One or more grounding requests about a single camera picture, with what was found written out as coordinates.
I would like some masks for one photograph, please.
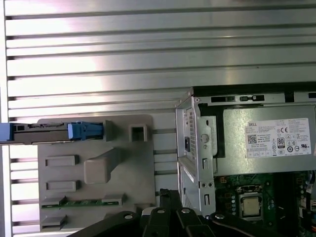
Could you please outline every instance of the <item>screw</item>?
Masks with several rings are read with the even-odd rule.
[[[132,219],[133,216],[132,216],[132,215],[126,215],[126,216],[124,216],[124,218],[125,218],[125,219]]]
[[[185,208],[185,209],[182,209],[181,212],[184,214],[188,214],[190,212],[190,210]]]
[[[219,220],[223,220],[223,219],[225,218],[225,216],[222,215],[222,214],[216,214],[216,215],[215,215],[215,218],[216,218],[216,219],[219,219]]]

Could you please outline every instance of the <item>silver metal surface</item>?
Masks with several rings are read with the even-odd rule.
[[[194,111],[196,134],[196,174],[198,180],[199,210],[204,216],[216,211],[215,185],[213,173],[213,142],[212,129],[207,124],[207,118],[201,117],[198,104],[200,99],[191,97]],[[203,141],[202,135],[208,135],[209,140]]]
[[[245,158],[246,144],[244,136],[244,127],[249,121],[308,118],[313,151],[316,143],[316,134],[313,132],[316,127],[315,117],[315,105],[225,110],[224,134],[226,154],[225,158],[217,159],[218,172],[216,175],[223,176],[316,169],[313,154],[263,159]]]
[[[314,9],[282,9],[256,11],[255,14],[251,11],[214,11],[23,19],[7,21],[6,35],[311,24],[316,21],[315,15]]]
[[[69,54],[69,53],[89,53],[89,52],[120,52],[120,51],[138,51],[138,50],[169,50],[169,49],[185,49],[185,48],[217,48],[217,47],[232,47],[232,46],[264,46],[280,45],[280,44],[309,44],[315,42],[314,36],[306,37],[275,37],[275,38],[254,38],[254,39],[187,39],[187,40],[172,40],[172,41],[143,41],[143,42],[128,42],[128,43],[108,43],[101,42],[91,43],[93,39],[78,39],[77,45],[73,46],[55,46],[55,47],[21,47],[25,41],[20,40],[20,44],[16,48],[7,49],[8,56],[28,56],[28,55],[54,55],[54,54]]]
[[[153,116],[157,134],[162,134],[175,129],[173,102],[181,98],[181,90],[185,92],[187,87],[315,80],[315,59],[310,56],[315,47],[316,28],[312,26],[315,0],[91,0],[89,4],[84,0],[7,0],[1,3],[5,4],[5,14],[13,16],[6,19],[7,35],[15,35],[4,38],[2,13],[2,56],[6,43],[11,75],[7,80],[6,58],[2,57],[2,122],[9,120],[9,111],[10,120],[18,122],[148,113]],[[104,24],[103,20],[115,21]],[[217,55],[213,50],[222,53],[218,63],[212,58]],[[297,60],[288,57],[288,52],[295,53]],[[167,65],[162,61],[169,55],[174,55],[174,61]],[[84,64],[75,65],[73,58],[77,58],[74,62]],[[109,62],[113,58],[117,59],[113,63],[119,71],[112,71],[116,69]],[[150,58],[148,62],[139,61]],[[40,64],[41,60],[50,64]],[[59,60],[68,65],[60,65]],[[176,150],[160,150],[164,143],[173,140],[158,138],[157,141],[156,191],[177,189]],[[10,192],[9,158],[12,171],[32,170],[37,151],[36,146],[15,146],[10,150],[2,147],[2,154],[6,162],[4,187],[8,190],[6,223],[10,230],[9,195],[12,193],[12,199],[18,202],[27,199],[36,202],[38,184],[19,176]],[[14,224],[17,226],[13,232],[19,237],[67,235],[35,234],[39,231],[36,223]]]
[[[5,36],[5,16],[4,16],[4,0],[0,1],[0,111],[1,122],[8,122],[8,87],[7,87],[7,67],[6,67],[6,38]],[[2,175],[3,175],[3,215],[4,220],[1,221],[1,225],[4,224],[4,234],[10,237],[12,235],[12,217],[13,208],[11,208],[11,173],[10,173],[10,152],[9,146],[1,147],[1,162],[2,162]]]
[[[223,214],[216,214],[216,215],[215,215],[215,218],[216,218],[216,219],[219,219],[219,220],[222,220],[222,219],[225,218],[225,216],[224,216]]]
[[[254,217],[243,217],[243,209],[241,207],[243,199],[245,198],[261,198],[260,202],[260,215],[259,216],[254,216]],[[239,201],[239,217],[246,220],[246,221],[260,221],[263,219],[263,207],[262,207],[262,201],[263,200],[263,195],[262,193],[245,193],[238,195],[238,201]]]
[[[133,216],[132,215],[126,215],[124,216],[125,219],[133,219]]]
[[[95,93],[100,91],[125,91],[137,89],[163,89],[199,85],[231,85],[249,83],[277,83],[314,81],[316,66],[297,65],[289,67],[246,67],[238,69],[201,69],[184,72],[158,72],[124,75],[92,75],[80,77],[25,77],[8,81],[8,95],[42,96],[52,94]],[[41,85],[43,81],[51,82],[49,86]]]
[[[109,0],[106,3],[102,0],[92,0],[91,4],[85,4],[84,0],[10,0],[5,2],[6,15],[32,15],[32,14],[56,14],[56,13],[78,13],[78,12],[111,12],[111,11],[148,11],[148,10],[172,10],[172,9],[217,9],[217,8],[241,8],[262,6],[262,2],[213,0],[213,1],[156,1],[156,0]],[[310,6],[315,0],[303,1],[269,1],[267,6]]]
[[[181,210],[181,212],[182,212],[182,213],[184,213],[184,214],[187,214],[187,213],[190,213],[190,210],[189,210],[189,209],[184,208],[184,209],[182,209],[182,210]]]
[[[8,60],[8,76],[115,72],[134,70],[168,70],[198,67],[246,66],[249,64],[312,63],[313,46],[279,46],[273,48],[215,48],[135,54],[67,56]]]

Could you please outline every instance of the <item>white sticker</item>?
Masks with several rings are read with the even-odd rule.
[[[312,153],[308,118],[249,122],[245,136],[248,158]]]

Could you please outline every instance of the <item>rectangular slot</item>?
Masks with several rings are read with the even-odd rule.
[[[107,195],[102,199],[102,203],[105,206],[122,206],[125,201],[125,196],[122,195]]]
[[[204,205],[210,205],[209,194],[204,195]]]
[[[207,158],[202,159],[202,169],[208,169]]]
[[[293,103],[294,102],[294,92],[293,91],[285,92],[284,96],[285,96],[286,103]]]
[[[78,156],[60,156],[45,158],[45,166],[73,166],[78,163]]]
[[[46,190],[52,192],[75,192],[79,188],[79,181],[62,181],[46,183]]]
[[[234,96],[216,96],[211,97],[212,103],[220,103],[220,102],[234,102],[235,97]]]
[[[190,139],[189,139],[189,137],[184,138],[184,148],[187,152],[190,152]]]
[[[24,126],[23,125],[18,125],[17,126],[17,131],[24,131]]]
[[[310,99],[316,99],[316,92],[308,93],[308,98],[310,98]]]
[[[145,124],[133,124],[129,126],[130,142],[147,142],[147,126]]]
[[[252,96],[252,101],[265,101],[265,96],[264,95],[254,95]]]
[[[143,142],[144,141],[144,128],[143,127],[133,127],[132,128],[132,141],[133,142]]]

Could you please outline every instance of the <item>gray plastic bracket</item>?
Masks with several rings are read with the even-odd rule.
[[[111,148],[107,152],[84,162],[84,182],[105,184],[111,179],[111,172],[121,162],[120,150]]]
[[[66,224],[67,216],[61,217],[47,217],[42,223],[42,231],[50,232],[50,231],[59,231]]]
[[[45,166],[73,166],[78,164],[79,157],[73,156],[59,156],[59,157],[47,157],[45,158]]]
[[[118,202],[119,206],[122,206],[124,203],[125,195],[124,194],[119,194],[119,195],[106,195],[103,199],[102,202]]]
[[[148,128],[145,124],[133,124],[129,126],[130,142],[147,142]]]
[[[60,205],[66,197],[51,197],[45,198],[43,201],[40,202],[40,206],[49,206],[49,205]]]
[[[75,192],[80,187],[80,181],[59,181],[59,182],[47,182],[46,190],[57,192],[57,193],[66,193],[66,192]]]

